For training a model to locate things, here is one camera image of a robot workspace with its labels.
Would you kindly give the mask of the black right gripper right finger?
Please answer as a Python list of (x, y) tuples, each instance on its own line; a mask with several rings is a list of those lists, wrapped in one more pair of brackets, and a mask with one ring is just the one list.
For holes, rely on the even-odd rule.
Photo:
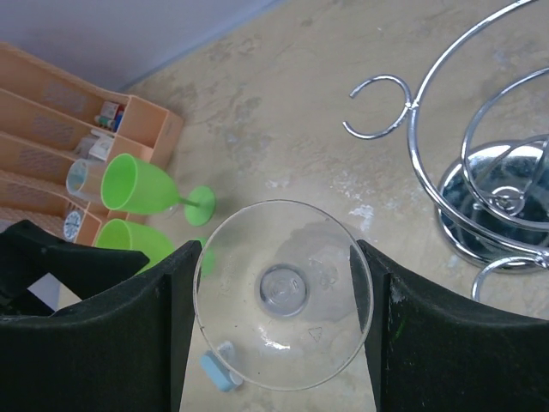
[(351, 270), (378, 411), (546, 411), (548, 323), (470, 300), (359, 240)]

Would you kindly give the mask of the clear wine glass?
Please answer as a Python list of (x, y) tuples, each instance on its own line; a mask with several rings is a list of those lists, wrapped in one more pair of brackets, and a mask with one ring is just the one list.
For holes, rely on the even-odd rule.
[(65, 181), (68, 193), (86, 202), (102, 204), (100, 190), (106, 167), (104, 161), (76, 160)]
[(271, 391), (308, 390), (342, 372), (374, 312), (357, 240), (321, 209), (283, 199), (246, 206), (214, 230), (193, 303), (212, 356)]

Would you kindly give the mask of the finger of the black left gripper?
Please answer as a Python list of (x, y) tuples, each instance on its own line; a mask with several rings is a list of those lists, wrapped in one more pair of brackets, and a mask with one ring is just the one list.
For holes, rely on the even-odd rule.
[(46, 275), (81, 300), (118, 285), (149, 264), (140, 251), (102, 249), (58, 238), (29, 220), (1, 232), (1, 314), (50, 316), (56, 310), (29, 288)]

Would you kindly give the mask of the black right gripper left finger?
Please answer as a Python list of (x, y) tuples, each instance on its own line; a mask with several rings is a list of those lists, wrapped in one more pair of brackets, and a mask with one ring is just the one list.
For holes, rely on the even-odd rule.
[(190, 241), (49, 317), (2, 317), (2, 410), (178, 410), (201, 250)]

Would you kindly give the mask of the green wine glass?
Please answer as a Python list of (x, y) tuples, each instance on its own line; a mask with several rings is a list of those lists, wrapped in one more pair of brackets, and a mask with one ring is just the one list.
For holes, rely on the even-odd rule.
[(139, 270), (139, 273), (141, 273), (176, 251), (178, 244), (153, 227), (121, 219), (112, 219), (100, 229), (94, 246), (144, 253), (149, 258), (149, 263)]
[(100, 187), (102, 203), (113, 211), (154, 215), (181, 207), (193, 227), (207, 224), (214, 215), (214, 191), (199, 185), (187, 196), (159, 167), (131, 154), (119, 154), (108, 164)]

